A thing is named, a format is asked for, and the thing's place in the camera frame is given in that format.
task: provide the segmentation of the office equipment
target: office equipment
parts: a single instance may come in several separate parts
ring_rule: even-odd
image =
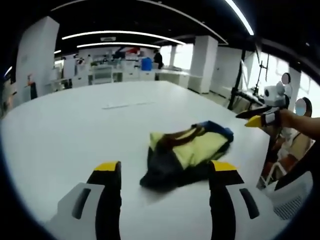
[[[113,83],[113,67],[109,65],[96,66],[93,68],[92,76],[92,83],[94,85]]]

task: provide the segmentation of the ceiling light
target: ceiling light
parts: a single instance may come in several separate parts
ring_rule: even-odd
[[[11,69],[12,69],[12,66],[9,67],[9,69],[5,72],[4,77],[10,72]]]
[[[178,41],[178,40],[175,40],[175,39],[172,39],[169,37],[165,37],[165,36],[159,36],[159,35],[155,35],[155,34],[150,34],[150,33],[145,33],[145,32],[137,32],[137,31],[113,31],[113,30],[83,32],[83,33],[78,33],[78,34],[74,34],[74,35],[70,35],[70,36],[64,36],[62,38],[62,40],[85,36],[85,35],[91,35],[91,34],[135,34],[135,35],[154,37],[154,38],[158,38],[158,39],[164,39],[164,40],[168,40],[168,41],[171,41],[171,42],[174,42],[177,44],[185,45],[185,43],[183,41]]]
[[[54,62],[55,65],[56,64],[63,64],[63,63],[64,63],[64,60],[57,60],[57,61]]]
[[[248,33],[253,36],[255,35],[254,31],[252,30],[251,26],[249,25],[247,19],[243,15],[243,13],[240,11],[240,9],[237,7],[237,5],[232,1],[232,0],[225,0],[227,4],[232,8],[232,10],[235,12],[235,14],[239,17],[241,20],[242,24],[248,31]]]
[[[76,47],[83,48],[83,47],[91,47],[91,46],[99,46],[99,45],[133,45],[133,46],[142,46],[142,47],[149,47],[149,48],[156,48],[156,49],[160,48],[160,46],[157,46],[157,45],[134,43],[134,42],[98,42],[98,43],[78,45]]]
[[[162,8],[165,8],[165,9],[169,9],[170,11],[173,11],[173,12],[176,12],[177,14],[180,14],[182,16],[185,16],[186,18],[196,22],[197,24],[201,25],[202,27],[206,28],[207,30],[209,30],[211,33],[213,33],[217,38],[219,38],[221,41],[223,41],[223,43],[219,43],[220,46],[222,45],[229,45],[228,42],[222,37],[220,36],[218,33],[216,33],[215,31],[213,31],[210,27],[208,27],[207,25],[203,24],[201,21],[195,19],[194,17],[178,10],[178,9],[175,9],[173,7],[170,7],[170,6],[167,6],[167,5],[164,5],[163,3],[160,4],[158,2],[155,2],[155,1],[151,1],[151,0],[137,0],[139,2],[143,2],[143,3],[148,3],[148,4],[153,4],[153,5],[157,5],[159,7],[162,7]]]

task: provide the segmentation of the blue fabric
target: blue fabric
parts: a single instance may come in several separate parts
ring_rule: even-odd
[[[197,125],[203,127],[206,132],[221,134],[227,139],[227,142],[220,147],[217,153],[225,153],[230,147],[230,143],[234,140],[234,133],[228,127],[222,127],[213,121],[204,121]]]
[[[222,127],[213,121],[204,121],[198,123],[197,125],[203,127],[206,132],[221,134],[226,139],[228,139],[229,143],[231,143],[234,140],[234,133],[228,127]]]

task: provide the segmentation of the bag strap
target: bag strap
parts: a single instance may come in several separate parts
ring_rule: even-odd
[[[184,134],[188,133],[189,131],[192,131],[193,129],[194,129],[194,132],[189,136],[177,139],[183,136]],[[203,135],[204,132],[200,134],[202,130],[203,130],[203,127],[196,125],[195,127],[192,127],[186,131],[180,131],[172,134],[165,134],[160,140],[160,142],[164,144],[167,148],[172,149],[174,147],[187,144],[193,141],[196,137]]]

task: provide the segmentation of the table surface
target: table surface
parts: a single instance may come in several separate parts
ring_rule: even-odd
[[[129,106],[103,109],[123,105]],[[166,81],[107,83],[21,104],[2,121],[1,136],[12,181],[40,223],[53,217],[58,201],[85,183],[96,166],[121,161],[121,239],[210,239],[207,181],[167,194],[144,189],[139,181],[147,170],[150,132],[172,133],[211,120],[234,132],[220,160],[237,166],[243,180],[256,186],[269,136],[235,115]]]

